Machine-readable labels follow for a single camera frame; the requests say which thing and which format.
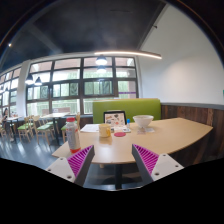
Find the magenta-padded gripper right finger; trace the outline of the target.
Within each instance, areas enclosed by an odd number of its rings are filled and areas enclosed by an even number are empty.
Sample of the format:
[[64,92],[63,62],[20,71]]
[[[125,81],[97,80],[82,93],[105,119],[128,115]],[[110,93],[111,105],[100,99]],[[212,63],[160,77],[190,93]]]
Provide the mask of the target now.
[[132,145],[132,155],[135,158],[144,185],[183,169],[183,166],[168,154],[158,155],[136,144]]

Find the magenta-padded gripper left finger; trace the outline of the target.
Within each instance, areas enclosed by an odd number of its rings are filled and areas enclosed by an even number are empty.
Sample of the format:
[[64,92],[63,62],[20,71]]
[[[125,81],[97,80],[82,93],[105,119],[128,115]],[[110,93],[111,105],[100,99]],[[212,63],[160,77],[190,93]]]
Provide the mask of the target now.
[[90,145],[68,158],[59,157],[47,168],[47,171],[83,186],[94,155],[94,146]]

